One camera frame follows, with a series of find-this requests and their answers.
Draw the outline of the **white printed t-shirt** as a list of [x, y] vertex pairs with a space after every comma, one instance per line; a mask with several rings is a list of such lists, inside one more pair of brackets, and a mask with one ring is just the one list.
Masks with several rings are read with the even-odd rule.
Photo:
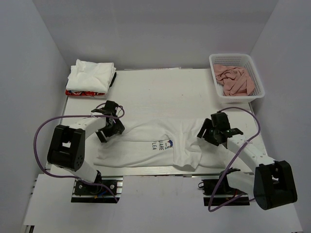
[[194, 171], [199, 166], [223, 168], [221, 149], [197, 137], [204, 119], [126, 121], [122, 134], [98, 147], [98, 166], [173, 166]]

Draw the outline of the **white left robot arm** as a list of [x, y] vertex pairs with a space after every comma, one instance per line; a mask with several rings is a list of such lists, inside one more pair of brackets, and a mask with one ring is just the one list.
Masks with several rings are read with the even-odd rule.
[[71, 125], [55, 127], [47, 155], [48, 163], [70, 172], [75, 179], [86, 183], [86, 188], [93, 194], [102, 190], [101, 174], [85, 160], [86, 139], [96, 134], [101, 143], [122, 134], [125, 130], [118, 110], [123, 107], [114, 101], [93, 109], [91, 115], [81, 116]]

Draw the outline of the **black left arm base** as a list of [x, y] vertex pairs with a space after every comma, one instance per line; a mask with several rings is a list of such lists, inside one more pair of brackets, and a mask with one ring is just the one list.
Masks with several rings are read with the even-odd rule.
[[[116, 196], [121, 197], [123, 177], [102, 177], [102, 184]], [[71, 195], [72, 203], [117, 203], [111, 193], [102, 186], [91, 186], [76, 180]]]

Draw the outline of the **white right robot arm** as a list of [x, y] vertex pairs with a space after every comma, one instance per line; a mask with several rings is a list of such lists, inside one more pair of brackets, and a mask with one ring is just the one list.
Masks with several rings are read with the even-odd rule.
[[206, 181], [201, 182], [204, 194], [209, 196], [209, 212], [244, 195], [252, 196], [263, 210], [297, 202], [291, 165], [260, 151], [251, 143], [253, 137], [246, 138], [240, 129], [230, 126], [223, 111], [206, 118], [197, 136], [215, 146], [223, 145], [235, 154], [213, 188]]

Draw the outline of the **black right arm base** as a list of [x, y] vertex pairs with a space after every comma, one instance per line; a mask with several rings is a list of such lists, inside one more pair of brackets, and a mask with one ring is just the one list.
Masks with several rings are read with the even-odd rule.
[[[211, 194], [217, 182], [218, 179], [203, 179], [198, 183], [198, 188], [203, 191], [204, 206], [206, 207], [208, 207]], [[215, 193], [211, 206], [212, 207], [219, 206], [222, 203], [229, 201], [232, 198], [240, 195], [241, 193], [242, 192], [238, 189], [231, 187], [224, 187], [224, 185], [221, 184]], [[239, 199], [229, 203], [228, 206], [247, 206], [250, 205], [249, 200], [250, 200], [249, 196], [246, 194], [241, 196]]]

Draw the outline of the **black folded t-shirt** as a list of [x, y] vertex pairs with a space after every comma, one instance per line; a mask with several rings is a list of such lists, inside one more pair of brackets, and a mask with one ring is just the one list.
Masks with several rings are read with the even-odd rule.
[[115, 81], [115, 79], [116, 79], [116, 76], [117, 76], [117, 73], [114, 72], [114, 75], [113, 75], [113, 78], [112, 78], [112, 80], [111, 80], [111, 82], [110, 82], [110, 85], [109, 85], [108, 90], [109, 90], [109, 89], [112, 87], [112, 85], [114, 84], [114, 81]]

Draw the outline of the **white folded t-shirt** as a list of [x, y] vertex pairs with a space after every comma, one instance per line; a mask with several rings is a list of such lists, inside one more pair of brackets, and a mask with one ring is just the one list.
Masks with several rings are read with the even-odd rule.
[[116, 68], [114, 63], [94, 63], [76, 60], [70, 67], [67, 91], [86, 91], [107, 94]]

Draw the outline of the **red patterned folded t-shirt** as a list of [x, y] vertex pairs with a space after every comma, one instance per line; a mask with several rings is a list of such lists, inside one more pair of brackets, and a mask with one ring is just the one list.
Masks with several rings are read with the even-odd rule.
[[94, 98], [103, 98], [106, 95], [105, 93], [98, 93], [92, 91], [72, 91], [72, 90], [65, 90], [65, 94], [67, 96], [87, 96]]

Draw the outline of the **pink t-shirt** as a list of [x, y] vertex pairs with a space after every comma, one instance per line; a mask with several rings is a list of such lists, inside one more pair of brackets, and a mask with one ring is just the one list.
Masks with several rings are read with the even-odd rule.
[[213, 69], [224, 96], [250, 96], [254, 92], [255, 84], [245, 68], [216, 64]]

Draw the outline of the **white plastic basket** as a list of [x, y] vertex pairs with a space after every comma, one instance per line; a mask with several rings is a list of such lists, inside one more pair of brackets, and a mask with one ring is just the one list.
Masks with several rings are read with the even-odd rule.
[[212, 54], [209, 63], [220, 102], [250, 103], [264, 97], [263, 85], [249, 55]]

